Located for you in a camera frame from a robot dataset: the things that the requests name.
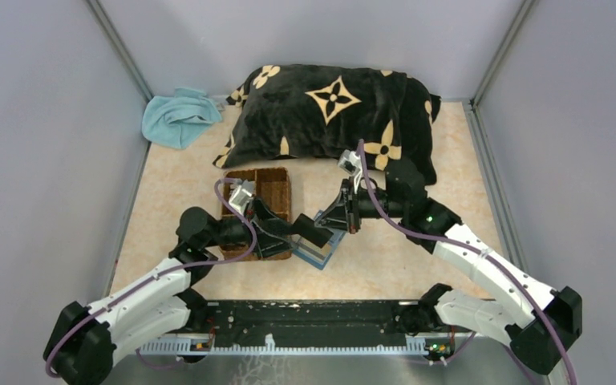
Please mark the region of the teal leather card holder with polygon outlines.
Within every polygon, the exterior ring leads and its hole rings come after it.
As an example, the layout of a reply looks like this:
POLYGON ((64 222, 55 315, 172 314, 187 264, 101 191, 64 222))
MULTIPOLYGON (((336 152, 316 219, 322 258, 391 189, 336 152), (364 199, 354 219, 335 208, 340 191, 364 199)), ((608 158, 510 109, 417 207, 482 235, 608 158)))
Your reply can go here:
POLYGON ((318 226, 315 219, 302 213, 292 224, 292 254, 323 270, 346 234, 341 230, 318 226))

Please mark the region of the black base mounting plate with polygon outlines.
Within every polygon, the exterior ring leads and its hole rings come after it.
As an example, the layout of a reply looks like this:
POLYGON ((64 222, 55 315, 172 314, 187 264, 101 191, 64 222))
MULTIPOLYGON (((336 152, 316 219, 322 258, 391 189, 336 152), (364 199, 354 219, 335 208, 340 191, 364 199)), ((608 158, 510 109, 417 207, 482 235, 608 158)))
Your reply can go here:
POLYGON ((215 347, 401 347, 408 337, 452 330, 408 300, 243 301, 201 307, 182 332, 212 334, 215 347))

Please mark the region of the aluminium front rail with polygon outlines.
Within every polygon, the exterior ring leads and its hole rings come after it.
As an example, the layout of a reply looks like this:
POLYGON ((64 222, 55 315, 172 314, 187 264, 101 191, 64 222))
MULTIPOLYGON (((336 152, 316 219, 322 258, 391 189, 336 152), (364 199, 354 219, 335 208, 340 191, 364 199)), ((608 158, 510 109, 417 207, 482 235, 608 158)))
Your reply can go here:
POLYGON ((82 354, 114 367, 142 355, 420 355, 430 363, 460 351, 450 326, 426 323, 416 302, 192 301, 172 297, 120 331, 98 321, 82 354))

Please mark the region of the woven brown divided basket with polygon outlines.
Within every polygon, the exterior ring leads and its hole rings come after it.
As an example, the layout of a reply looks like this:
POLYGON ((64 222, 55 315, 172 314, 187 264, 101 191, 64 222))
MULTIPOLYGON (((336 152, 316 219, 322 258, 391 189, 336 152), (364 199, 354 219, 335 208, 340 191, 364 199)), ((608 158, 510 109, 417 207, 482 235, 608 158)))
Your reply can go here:
MULTIPOLYGON (((291 182, 286 168, 248 168, 225 172, 226 178, 237 178, 242 180, 250 180, 255 183, 255 194, 260 197, 269 209, 272 210, 278 217, 288 222, 291 222, 292 204, 291 204, 291 182)), ((233 187, 231 184, 226 184, 222 187, 222 195, 229 199, 233 187)), ((221 204, 221 219, 235 218, 235 216, 221 204)), ((232 259, 241 255, 248 246, 246 245, 225 245, 219 246, 224 259, 232 259)), ((242 261, 280 261, 291 257, 291 251, 277 253, 270 257, 261 257, 253 253, 252 255, 243 258, 242 261)))

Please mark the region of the light blue cloth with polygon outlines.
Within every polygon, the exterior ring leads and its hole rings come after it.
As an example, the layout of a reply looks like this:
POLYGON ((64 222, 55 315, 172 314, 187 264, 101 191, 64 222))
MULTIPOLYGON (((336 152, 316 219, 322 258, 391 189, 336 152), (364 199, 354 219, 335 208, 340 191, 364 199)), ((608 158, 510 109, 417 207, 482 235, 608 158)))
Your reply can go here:
POLYGON ((152 144, 186 149, 223 120, 218 103, 206 92, 177 87, 172 96, 154 96, 144 110, 142 136, 152 144))

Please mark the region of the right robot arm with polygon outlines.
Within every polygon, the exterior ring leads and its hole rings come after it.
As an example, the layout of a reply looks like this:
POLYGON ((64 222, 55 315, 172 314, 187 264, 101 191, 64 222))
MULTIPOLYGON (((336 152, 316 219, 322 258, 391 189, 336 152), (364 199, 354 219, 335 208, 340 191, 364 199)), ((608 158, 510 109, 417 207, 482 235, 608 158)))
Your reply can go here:
POLYGON ((353 152, 346 151, 338 166, 347 177, 334 202, 317 216, 317 226, 357 233, 363 220, 381 218, 492 296, 474 298, 437 284, 421 301, 424 327, 469 329, 508 347, 539 375, 563 364, 569 382, 577 382, 568 356, 582 334, 582 296, 576 290, 554 289, 488 247, 458 214, 428 195, 424 176, 409 160, 387 166, 384 188, 369 179, 353 152))

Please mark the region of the black pillow with tan flowers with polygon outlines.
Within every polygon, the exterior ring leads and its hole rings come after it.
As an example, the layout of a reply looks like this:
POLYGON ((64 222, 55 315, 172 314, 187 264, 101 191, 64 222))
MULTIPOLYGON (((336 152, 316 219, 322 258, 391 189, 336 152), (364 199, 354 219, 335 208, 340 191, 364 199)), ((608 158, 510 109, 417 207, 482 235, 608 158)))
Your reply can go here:
POLYGON ((241 110, 218 168, 259 160, 338 159, 364 143, 367 166, 409 159, 434 185, 432 125, 441 98, 404 72, 308 64, 265 65, 226 99, 241 110))

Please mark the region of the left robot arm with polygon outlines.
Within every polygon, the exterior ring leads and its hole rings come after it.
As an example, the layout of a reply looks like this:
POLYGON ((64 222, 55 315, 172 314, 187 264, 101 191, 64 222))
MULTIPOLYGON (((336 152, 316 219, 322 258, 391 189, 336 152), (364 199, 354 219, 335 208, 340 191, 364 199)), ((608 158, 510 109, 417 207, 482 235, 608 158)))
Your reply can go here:
POLYGON ((193 286, 222 261, 214 246, 244 246, 249 254, 272 257, 291 251, 294 238, 324 246, 328 229, 301 215, 288 222, 260 198, 240 205, 226 201, 228 217, 216 219, 201 207, 186 209, 177 242, 150 272, 122 290, 88 305, 65 306, 43 352, 46 373, 68 384, 100 384, 114 366, 150 340, 174 330, 210 330, 208 303, 193 286))

